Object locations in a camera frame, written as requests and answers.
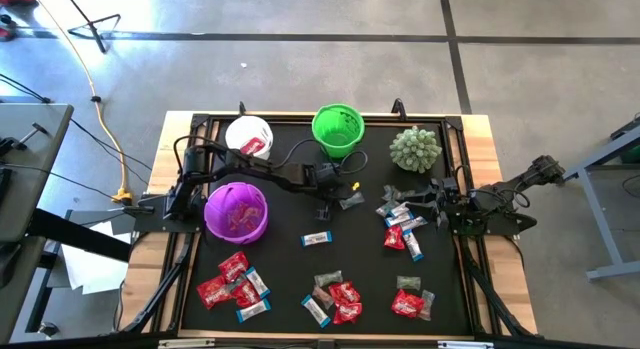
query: red candy wrapper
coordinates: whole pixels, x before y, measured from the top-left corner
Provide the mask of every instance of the red candy wrapper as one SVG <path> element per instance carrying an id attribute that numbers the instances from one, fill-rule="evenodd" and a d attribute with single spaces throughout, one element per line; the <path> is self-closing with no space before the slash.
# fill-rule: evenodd
<path id="1" fill-rule="evenodd" d="M 407 294 L 404 290 L 398 290 L 396 298 L 393 299 L 391 310 L 396 314 L 404 315 L 409 318 L 415 318 L 424 306 L 424 300 L 412 294 Z"/>
<path id="2" fill-rule="evenodd" d="M 358 294 L 351 282 L 329 285 L 329 293 L 331 293 L 336 304 L 349 304 L 360 301 L 360 294 Z"/>
<path id="3" fill-rule="evenodd" d="M 249 262 L 243 252 L 237 252 L 218 265 L 218 268 L 227 283 L 233 283 L 240 274 L 249 269 Z"/>
<path id="4" fill-rule="evenodd" d="M 402 228 L 400 225 L 394 225 L 387 229 L 384 245 L 400 250 L 405 248 L 404 241 L 402 240 Z"/>
<path id="5" fill-rule="evenodd" d="M 213 308 L 216 303 L 232 298 L 222 275 L 198 285 L 196 290 L 198 290 L 200 299 L 207 309 Z"/>
<path id="6" fill-rule="evenodd" d="M 333 318 L 333 324 L 342 324 L 344 322 L 356 322 L 356 318 L 362 313 L 362 304 L 337 304 L 336 315 Z"/>
<path id="7" fill-rule="evenodd" d="M 258 292 L 256 292 L 253 285 L 251 285 L 251 282 L 248 280 L 243 281 L 235 287 L 231 292 L 231 295 L 236 298 L 236 303 L 241 308 L 252 306 L 260 301 L 260 295 L 258 295 Z"/>

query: gray floor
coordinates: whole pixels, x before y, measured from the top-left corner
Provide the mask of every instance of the gray floor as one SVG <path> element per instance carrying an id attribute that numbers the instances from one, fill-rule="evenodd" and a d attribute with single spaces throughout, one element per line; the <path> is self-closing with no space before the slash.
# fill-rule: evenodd
<path id="1" fill-rule="evenodd" d="M 66 0 L 43 1 L 63 26 L 80 24 Z M 121 13 L 120 30 L 444 34 L 439 0 L 79 2 L 94 18 Z M 460 35 L 640 35 L 640 0 L 451 0 L 451 5 Z M 53 26 L 42 7 L 14 13 L 14 19 Z M 347 102 L 362 111 L 386 112 L 401 97 L 411 112 L 460 112 L 446 44 L 115 41 L 101 55 L 93 42 L 75 42 L 106 100 L 109 126 L 127 153 L 147 163 L 153 161 L 167 110 L 235 110 L 243 100 L 250 110 L 311 111 Z M 540 154 L 571 166 L 640 111 L 640 46 L 461 45 L 460 51 L 473 113 L 490 116 L 505 177 Z M 73 104 L 76 120 L 103 137 L 82 69 L 66 43 L 0 44 L 0 63 L 3 73 Z M 10 94 L 16 93 L 0 86 L 0 96 Z M 87 139 L 70 128 L 54 170 L 114 191 L 118 163 Z M 131 181 L 136 193 L 144 190 L 144 184 Z M 529 196 L 533 205 L 527 212 L 539 224 L 522 235 L 522 247 L 540 333 L 638 346 L 640 275 L 586 281 L 585 270 L 609 260 L 582 189 L 570 183 L 534 188 Z M 58 214 L 111 206 L 53 178 L 40 205 Z M 633 255 L 640 236 L 624 234 L 621 240 Z M 82 296 L 59 290 L 45 319 L 60 326 L 60 337 L 107 332 L 115 298 L 113 292 Z M 39 338 L 20 328 L 13 340 Z"/>

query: yellow extension cord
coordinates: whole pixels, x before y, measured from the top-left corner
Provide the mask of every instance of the yellow extension cord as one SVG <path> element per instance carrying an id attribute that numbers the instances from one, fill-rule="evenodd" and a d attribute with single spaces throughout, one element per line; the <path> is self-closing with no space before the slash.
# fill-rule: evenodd
<path id="1" fill-rule="evenodd" d="M 87 69 L 87 65 L 85 64 L 84 60 L 82 60 L 82 56 L 78 52 L 78 49 L 76 49 L 75 45 L 73 45 L 71 38 L 69 38 L 69 34 L 67 34 L 66 30 L 62 29 L 58 21 L 53 17 L 53 14 L 51 14 L 49 9 L 47 9 L 47 6 L 44 4 L 44 2 L 42 2 L 42 0 L 37 0 L 37 1 L 38 3 L 40 3 L 42 8 L 47 12 L 47 14 L 49 14 L 49 16 L 51 17 L 51 20 L 53 20 L 53 22 L 56 24 L 56 27 L 58 27 L 58 30 L 62 33 L 62 35 L 64 35 L 69 45 L 71 46 L 73 51 L 76 53 L 76 56 L 80 61 L 80 64 L 82 64 L 84 73 L 87 76 L 87 80 L 89 81 L 89 87 L 91 88 L 92 97 L 98 96 L 96 94 L 96 88 L 95 88 L 95 85 L 93 84 L 93 80 L 91 79 L 91 74 L 89 74 L 89 69 Z M 125 167 L 125 164 L 124 164 L 125 159 L 124 159 L 124 155 L 122 154 L 123 153 L 122 148 L 120 148 L 120 144 L 118 144 L 118 141 L 116 141 L 116 138 L 113 136 L 109 128 L 107 128 L 106 124 L 104 123 L 104 119 L 102 117 L 102 110 L 100 108 L 99 102 L 94 101 L 93 104 L 95 104 L 96 106 L 96 113 L 98 114 L 98 121 L 100 122 L 100 126 L 102 127 L 104 132 L 107 133 L 107 136 L 109 137 L 109 139 L 111 139 L 111 142 L 113 142 L 113 145 L 116 147 L 116 149 L 118 149 L 118 152 L 119 152 L 118 154 L 120 155 L 120 169 L 122 172 L 122 181 L 120 182 L 120 189 L 118 189 L 118 194 L 113 195 L 112 200 L 114 202 L 122 202 L 124 200 L 130 201 L 133 199 L 133 197 L 127 188 L 128 187 L 127 168 Z"/>

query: plastic bucket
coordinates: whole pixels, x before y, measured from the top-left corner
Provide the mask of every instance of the plastic bucket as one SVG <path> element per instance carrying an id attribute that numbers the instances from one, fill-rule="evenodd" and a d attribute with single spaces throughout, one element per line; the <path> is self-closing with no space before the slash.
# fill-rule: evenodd
<path id="1" fill-rule="evenodd" d="M 240 149 L 244 154 L 253 154 L 260 159 L 269 159 L 273 133 L 266 121 L 257 116 L 243 115 L 234 120 L 224 136 L 227 146 Z"/>
<path id="2" fill-rule="evenodd" d="M 331 104 L 318 110 L 311 122 L 315 139 L 332 158 L 343 158 L 364 135 L 364 119 L 357 110 L 345 104 Z"/>
<path id="3" fill-rule="evenodd" d="M 207 229 L 234 244 L 252 243 L 267 229 L 267 201 L 247 183 L 234 182 L 216 189 L 204 207 Z"/>

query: wooden platform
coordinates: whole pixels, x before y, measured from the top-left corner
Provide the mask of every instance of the wooden platform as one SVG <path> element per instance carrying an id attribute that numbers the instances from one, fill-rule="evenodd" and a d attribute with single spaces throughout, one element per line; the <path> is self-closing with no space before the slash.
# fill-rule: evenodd
<path id="1" fill-rule="evenodd" d="M 191 124 L 191 117 L 193 114 L 200 113 L 213 113 L 213 112 L 167 112 L 165 117 L 162 134 L 160 135 L 160 141 L 158 143 L 158 149 L 156 152 L 156 158 L 153 165 L 153 171 L 151 173 L 151 179 L 149 180 L 148 192 L 150 194 L 165 194 L 169 188 L 175 184 L 177 163 L 173 154 L 173 142 L 176 138 L 187 135 Z M 256 113 L 256 115 L 266 114 L 265 112 Z M 376 116 L 388 116 L 389 118 L 395 118 L 395 114 L 366 114 Z M 484 184 L 494 183 L 502 180 L 502 174 L 500 172 L 500 165 L 491 134 L 491 127 L 489 125 L 489 118 L 486 115 L 463 115 L 461 116 L 464 125 L 464 136 L 467 144 L 467 151 L 471 164 L 471 171 L 473 175 L 474 184 L 479 187 Z M 450 137 L 455 139 L 455 131 L 450 131 Z M 186 141 L 182 141 L 178 146 L 180 152 L 184 150 Z M 452 148 L 454 154 L 454 162 L 459 160 L 459 153 L 457 147 Z M 146 304 L 147 300 L 151 297 L 155 291 L 159 281 L 160 272 L 162 269 L 162 261 L 164 258 L 165 249 L 167 246 L 168 234 L 164 233 L 150 233 L 147 235 L 141 243 L 139 243 L 132 253 L 131 260 L 129 261 L 129 270 L 125 279 L 123 287 L 123 306 L 124 311 L 122 315 L 121 327 L 130 323 L 136 314 Z M 176 248 L 176 255 L 180 252 L 180 246 L 182 244 L 182 235 L 178 238 L 178 246 Z M 509 310 L 516 316 L 520 323 L 529 331 L 537 332 L 535 319 L 533 317 L 533 311 L 531 309 L 531 301 L 529 298 L 529 291 L 527 289 L 527 283 L 525 280 L 524 270 L 522 268 L 522 262 L 520 260 L 517 250 L 512 246 L 509 241 L 503 237 L 487 236 L 485 238 L 487 254 L 489 257 L 489 266 L 493 278 L 493 284 L 505 302 Z M 195 257 L 195 250 L 191 258 L 191 263 Z M 482 291 L 476 286 L 476 292 L 478 294 L 478 302 L 480 305 L 480 313 L 483 326 L 487 331 L 490 330 L 489 314 L 487 311 L 487 303 Z M 162 317 L 161 330 L 166 329 L 169 324 L 171 310 L 173 308 L 173 302 L 175 299 L 175 284 L 169 291 L 166 297 L 164 314 Z M 287 338 L 327 338 L 327 337 L 340 337 L 345 339 L 345 335 L 331 336 L 326 334 L 263 334 L 263 333 L 223 333 L 223 332 L 211 332 L 211 331 L 192 331 L 181 330 L 180 336 L 183 337 L 195 337 L 195 336 L 207 336 L 207 337 L 274 337 L 286 336 Z M 427 340 L 427 339 L 442 339 L 442 337 L 433 336 L 384 336 L 375 335 L 367 336 L 369 339 L 389 339 L 389 340 Z M 366 339 L 362 338 L 362 335 L 358 335 L 353 339 Z"/>

